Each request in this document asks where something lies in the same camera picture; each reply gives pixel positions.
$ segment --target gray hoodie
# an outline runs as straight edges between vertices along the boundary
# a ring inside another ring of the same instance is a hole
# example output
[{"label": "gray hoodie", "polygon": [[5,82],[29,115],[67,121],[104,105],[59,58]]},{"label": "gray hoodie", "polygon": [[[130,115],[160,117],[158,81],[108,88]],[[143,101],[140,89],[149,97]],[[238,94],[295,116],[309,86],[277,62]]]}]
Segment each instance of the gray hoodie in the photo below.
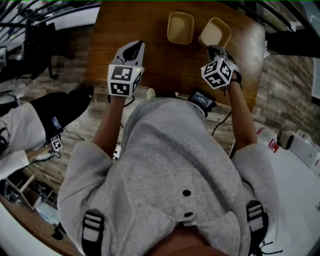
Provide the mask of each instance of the gray hoodie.
[{"label": "gray hoodie", "polygon": [[104,214],[102,255],[143,256],[178,223],[208,243],[247,256],[246,204],[259,200],[275,220],[278,193],[265,145],[232,158],[208,133],[194,104],[157,98],[140,104],[124,128],[117,164],[91,142],[78,143],[58,195],[59,219],[82,251],[88,209]]}]

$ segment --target white sneaker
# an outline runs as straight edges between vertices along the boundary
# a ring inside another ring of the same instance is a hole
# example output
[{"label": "white sneaker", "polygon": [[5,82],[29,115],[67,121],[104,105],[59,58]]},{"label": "white sneaker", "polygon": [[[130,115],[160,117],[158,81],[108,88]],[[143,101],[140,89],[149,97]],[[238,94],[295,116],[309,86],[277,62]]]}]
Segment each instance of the white sneaker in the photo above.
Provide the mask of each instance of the white sneaker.
[{"label": "white sneaker", "polygon": [[152,88],[149,88],[147,91],[146,91],[146,99],[147,100],[151,100],[151,99],[154,99],[157,97],[157,94],[156,94],[156,91]]}]

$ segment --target laminate floor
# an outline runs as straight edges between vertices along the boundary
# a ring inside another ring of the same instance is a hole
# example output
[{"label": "laminate floor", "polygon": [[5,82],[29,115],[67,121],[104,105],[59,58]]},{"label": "laminate floor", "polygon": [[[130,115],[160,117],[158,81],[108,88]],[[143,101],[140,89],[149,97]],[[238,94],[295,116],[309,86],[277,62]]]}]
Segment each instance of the laminate floor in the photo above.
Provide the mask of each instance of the laminate floor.
[{"label": "laminate floor", "polygon": [[[61,46],[74,53],[75,59],[64,57],[52,58],[53,73],[59,78],[54,81],[49,78],[46,70],[36,80],[27,81],[27,93],[23,101],[30,101],[51,92],[69,92],[83,82],[86,69],[86,56],[92,34],[92,27],[73,28],[60,31]],[[320,128],[320,107],[311,103],[311,88],[313,83],[313,59],[300,56],[270,55],[264,60],[259,90],[252,112],[255,121],[278,131],[301,129],[311,136]],[[95,92],[88,109],[78,119],[66,127],[68,132],[76,133],[85,140],[92,140],[100,124],[100,119],[107,102],[107,89],[95,85]],[[138,88],[135,102],[126,107],[122,117],[125,124],[134,108],[146,97],[146,89]],[[208,132],[222,121],[230,112],[230,107],[218,104],[206,119]],[[73,148],[81,139],[63,132],[61,158],[35,163],[24,170],[47,183],[58,192],[64,179],[68,160]],[[214,138],[228,153],[234,140],[231,117],[215,132]],[[120,132],[118,142],[122,139]],[[320,134],[315,137],[320,143]]]}]

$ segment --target black button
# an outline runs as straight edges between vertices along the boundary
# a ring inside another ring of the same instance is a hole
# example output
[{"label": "black button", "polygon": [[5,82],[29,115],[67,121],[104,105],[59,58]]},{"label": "black button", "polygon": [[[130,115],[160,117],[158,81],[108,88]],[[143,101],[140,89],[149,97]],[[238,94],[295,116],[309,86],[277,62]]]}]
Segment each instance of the black button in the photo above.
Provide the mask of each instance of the black button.
[{"label": "black button", "polygon": [[190,192],[190,190],[184,190],[183,192],[182,192],[182,194],[185,196],[185,197],[188,197],[188,196],[190,196],[191,195],[191,192]]},{"label": "black button", "polygon": [[184,217],[190,217],[192,214],[194,214],[193,212],[187,212],[184,214]]}]

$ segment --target square bowl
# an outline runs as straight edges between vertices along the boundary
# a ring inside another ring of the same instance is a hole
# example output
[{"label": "square bowl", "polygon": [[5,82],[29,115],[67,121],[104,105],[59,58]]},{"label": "square bowl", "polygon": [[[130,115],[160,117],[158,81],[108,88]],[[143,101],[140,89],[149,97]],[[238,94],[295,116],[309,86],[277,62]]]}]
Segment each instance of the square bowl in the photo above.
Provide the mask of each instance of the square bowl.
[{"label": "square bowl", "polygon": [[213,17],[204,27],[198,38],[199,43],[204,46],[221,46],[225,48],[231,37],[231,29],[218,17]]},{"label": "square bowl", "polygon": [[169,15],[167,37],[171,43],[188,45],[194,36],[194,17],[188,13],[174,11]]}]

